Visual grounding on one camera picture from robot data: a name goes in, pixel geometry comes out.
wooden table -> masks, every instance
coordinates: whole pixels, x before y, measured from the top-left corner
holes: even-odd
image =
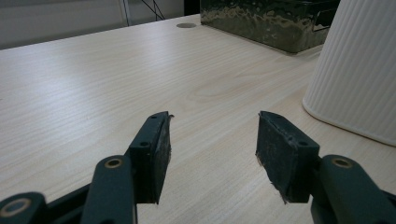
[[[194,28],[177,28],[182,22]],[[321,48],[296,56],[200,25],[199,16],[0,51],[0,199],[47,201],[123,154],[146,117],[168,110],[172,160],[140,223],[312,223],[283,204],[255,157],[258,113],[281,114],[396,193],[396,148],[309,116],[302,99]]]

bolt hole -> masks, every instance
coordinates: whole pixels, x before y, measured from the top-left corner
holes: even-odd
[[[342,168],[351,168],[352,163],[350,161],[341,159],[341,158],[334,158],[332,159],[332,163],[336,166],[342,167]]]
[[[122,165],[122,160],[120,160],[120,159],[113,159],[113,160],[107,161],[105,163],[105,167],[109,168],[109,169],[114,169],[121,165]]]
[[[0,217],[13,217],[20,212],[23,212],[30,206],[32,201],[27,198],[14,200],[0,210]]]
[[[193,28],[197,25],[195,25],[194,23],[179,23],[178,25],[176,25],[178,28]]]

white ribbed container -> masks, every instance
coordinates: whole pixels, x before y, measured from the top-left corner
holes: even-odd
[[[342,0],[303,99],[317,119],[396,146],[396,1]]]

cable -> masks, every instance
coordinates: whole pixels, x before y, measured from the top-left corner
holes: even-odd
[[[131,26],[131,24],[129,22],[129,14],[128,14],[129,8],[128,8],[128,5],[125,4],[125,1],[122,1],[122,3],[124,4],[124,13],[125,13],[125,17],[126,17],[126,24],[128,26]]]
[[[158,16],[161,20],[165,20],[165,17],[164,16],[160,16],[160,15],[158,15],[157,14],[157,12],[156,11],[154,11],[150,6],[149,6],[149,4],[147,4],[146,2],[145,2],[145,0],[142,0],[142,2],[156,15],[156,16]]]
[[[152,5],[154,5],[155,21],[158,20],[157,8],[155,7],[155,0],[152,0]]]
[[[158,7],[158,4],[157,4],[157,2],[156,2],[155,0],[153,0],[153,1],[154,1],[154,7],[155,7],[155,6],[157,6],[157,8],[158,8],[158,11],[160,11],[160,13],[161,13],[161,16],[163,16],[163,19],[165,20],[165,16],[163,15],[163,13],[161,12],[160,8]]]

